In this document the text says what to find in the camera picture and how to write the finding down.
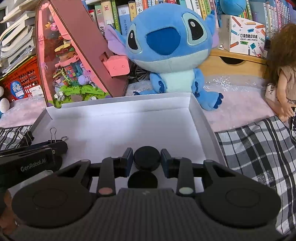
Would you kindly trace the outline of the black binder clip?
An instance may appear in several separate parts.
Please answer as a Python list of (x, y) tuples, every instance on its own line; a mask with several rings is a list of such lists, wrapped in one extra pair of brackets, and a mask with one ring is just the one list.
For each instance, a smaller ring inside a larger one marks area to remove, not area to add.
[(67, 136), (63, 136), (60, 139), (57, 139), (57, 129), (55, 127), (51, 127), (50, 128), (50, 134), (51, 134), (51, 138), (48, 140), (48, 142), (50, 144), (55, 144), (55, 143), (59, 143), (59, 142), (66, 142), (69, 137)]

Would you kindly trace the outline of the black round cap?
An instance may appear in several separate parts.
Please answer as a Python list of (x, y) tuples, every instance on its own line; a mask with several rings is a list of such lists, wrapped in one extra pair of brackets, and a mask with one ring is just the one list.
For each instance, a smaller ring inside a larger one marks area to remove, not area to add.
[(135, 151), (133, 154), (133, 162), (139, 171), (152, 172), (159, 167), (161, 156), (156, 148), (144, 146)]
[(158, 187), (157, 177), (147, 171), (136, 171), (128, 179), (128, 188), (153, 189)]

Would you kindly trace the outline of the black clip on cloth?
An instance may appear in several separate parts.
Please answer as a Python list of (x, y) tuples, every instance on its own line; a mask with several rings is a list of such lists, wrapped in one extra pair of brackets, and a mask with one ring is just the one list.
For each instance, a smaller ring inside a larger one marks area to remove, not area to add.
[(33, 134), (31, 131), (26, 131), (23, 135), (23, 137), (21, 138), (21, 141), (19, 143), (19, 147), (27, 147), (30, 146), (32, 144), (34, 140)]

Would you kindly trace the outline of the white cardboard box lid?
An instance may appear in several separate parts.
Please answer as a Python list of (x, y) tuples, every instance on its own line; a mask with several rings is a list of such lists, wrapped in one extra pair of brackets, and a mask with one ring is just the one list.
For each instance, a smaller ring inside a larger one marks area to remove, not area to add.
[(127, 148), (167, 149), (172, 157), (193, 163), (225, 159), (203, 109), (191, 93), (166, 93), (108, 98), (46, 108), (31, 127), (34, 143), (69, 137), (63, 156), (67, 167), (79, 160), (100, 163)]

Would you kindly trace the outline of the Doraemon plush toy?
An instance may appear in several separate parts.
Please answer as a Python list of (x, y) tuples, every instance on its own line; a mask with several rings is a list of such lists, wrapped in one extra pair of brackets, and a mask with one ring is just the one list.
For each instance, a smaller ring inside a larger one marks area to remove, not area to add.
[(4, 88), (0, 86), (0, 117), (3, 113), (10, 109), (10, 103), (7, 98), (4, 97)]

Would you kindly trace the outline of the red plastic crate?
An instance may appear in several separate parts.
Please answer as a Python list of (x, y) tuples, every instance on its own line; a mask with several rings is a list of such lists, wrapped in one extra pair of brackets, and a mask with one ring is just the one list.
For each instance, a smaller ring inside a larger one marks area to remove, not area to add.
[(1, 78), (1, 86), (4, 88), (4, 97), (9, 102), (44, 96), (37, 57), (32, 56), (6, 77)]

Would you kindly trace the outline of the pink triangular diorama house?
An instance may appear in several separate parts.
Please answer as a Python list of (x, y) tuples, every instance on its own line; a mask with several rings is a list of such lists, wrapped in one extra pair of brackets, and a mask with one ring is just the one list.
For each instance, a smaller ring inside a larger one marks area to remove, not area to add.
[(40, 1), (36, 51), (47, 106), (121, 97), (128, 60), (115, 56), (82, 1)]

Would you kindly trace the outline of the black white plaid cloth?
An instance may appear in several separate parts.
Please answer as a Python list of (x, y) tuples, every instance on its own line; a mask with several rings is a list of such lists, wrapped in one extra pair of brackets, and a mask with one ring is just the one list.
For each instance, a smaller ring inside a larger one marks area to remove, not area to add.
[(175, 190), (175, 179), (165, 180), (157, 170), (159, 185), (167, 187), (160, 198), (147, 202), (96, 202), (80, 221), (57, 230), (40, 230), (21, 225), (2, 240), (276, 240), (295, 230), (295, 137), (275, 116), (228, 131), (215, 133), (226, 165), (234, 171), (275, 190), (281, 208), (274, 228), (261, 231), (234, 231), (216, 225), (191, 201), (173, 209), (168, 196)]

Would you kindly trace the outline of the stack of books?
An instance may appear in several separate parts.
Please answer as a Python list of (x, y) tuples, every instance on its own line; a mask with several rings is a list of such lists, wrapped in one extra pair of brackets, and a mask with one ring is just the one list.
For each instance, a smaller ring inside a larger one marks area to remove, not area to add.
[(37, 4), (38, 1), (14, 1), (13, 9), (1, 18), (1, 24), (9, 24), (1, 33), (1, 75), (35, 54)]

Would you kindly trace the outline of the wooden drawer box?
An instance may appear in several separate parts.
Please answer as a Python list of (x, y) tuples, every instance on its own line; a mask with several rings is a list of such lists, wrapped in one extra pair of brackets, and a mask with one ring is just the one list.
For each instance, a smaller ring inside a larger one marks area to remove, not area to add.
[(205, 76), (250, 75), (263, 78), (266, 60), (227, 50), (213, 49), (209, 57), (199, 66)]

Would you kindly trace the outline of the brown haired doll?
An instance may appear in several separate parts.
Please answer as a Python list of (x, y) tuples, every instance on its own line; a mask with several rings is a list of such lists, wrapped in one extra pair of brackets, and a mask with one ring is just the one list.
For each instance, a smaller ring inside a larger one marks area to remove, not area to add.
[(283, 122), (295, 116), (295, 24), (281, 27), (267, 55), (265, 100)]

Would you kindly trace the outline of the Stitch plush toy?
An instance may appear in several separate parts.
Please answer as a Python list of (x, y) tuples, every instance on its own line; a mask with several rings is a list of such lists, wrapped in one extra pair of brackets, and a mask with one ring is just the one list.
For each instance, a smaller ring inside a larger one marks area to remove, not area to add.
[(191, 40), (184, 41), (181, 34), (165, 34), (164, 28), (160, 31), (162, 40), (158, 44), (152, 42), (156, 38), (155, 33), (148, 34), (145, 40), (137, 37), (124, 40), (115, 31), (108, 31), (106, 39), (109, 50), (128, 57), (137, 66), (149, 72), (152, 89), (134, 94), (189, 92), (196, 97), (204, 110), (217, 109), (222, 104), (224, 96), (204, 89), (204, 75), (199, 65), (218, 45), (218, 35), (208, 37), (192, 33)]

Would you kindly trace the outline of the row of upright books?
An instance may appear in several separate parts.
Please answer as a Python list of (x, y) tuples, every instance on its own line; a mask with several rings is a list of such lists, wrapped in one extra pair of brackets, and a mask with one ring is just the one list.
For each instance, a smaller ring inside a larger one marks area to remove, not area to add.
[[(99, 29), (108, 35), (112, 30), (124, 40), (147, 39), (155, 33), (158, 44), (164, 33), (181, 34), (191, 40), (192, 33), (211, 37), (221, 31), (220, 1), (86, 1), (86, 5), (100, 12)], [(246, 8), (238, 17), (265, 25), (266, 39), (271, 39), (281, 27), (295, 24), (295, 1), (246, 1)]]

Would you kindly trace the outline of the white label printer box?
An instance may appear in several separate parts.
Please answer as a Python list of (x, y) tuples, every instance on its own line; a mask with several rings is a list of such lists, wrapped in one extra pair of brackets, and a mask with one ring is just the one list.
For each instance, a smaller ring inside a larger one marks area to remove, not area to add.
[(263, 57), (265, 25), (231, 15), (221, 17), (220, 40), (230, 53)]

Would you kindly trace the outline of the blue white plush toy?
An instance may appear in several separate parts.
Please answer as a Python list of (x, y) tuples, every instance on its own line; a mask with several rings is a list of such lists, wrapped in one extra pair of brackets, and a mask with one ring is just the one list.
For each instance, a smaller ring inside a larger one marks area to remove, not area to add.
[(221, 0), (220, 7), (226, 15), (238, 16), (246, 8), (246, 0)]

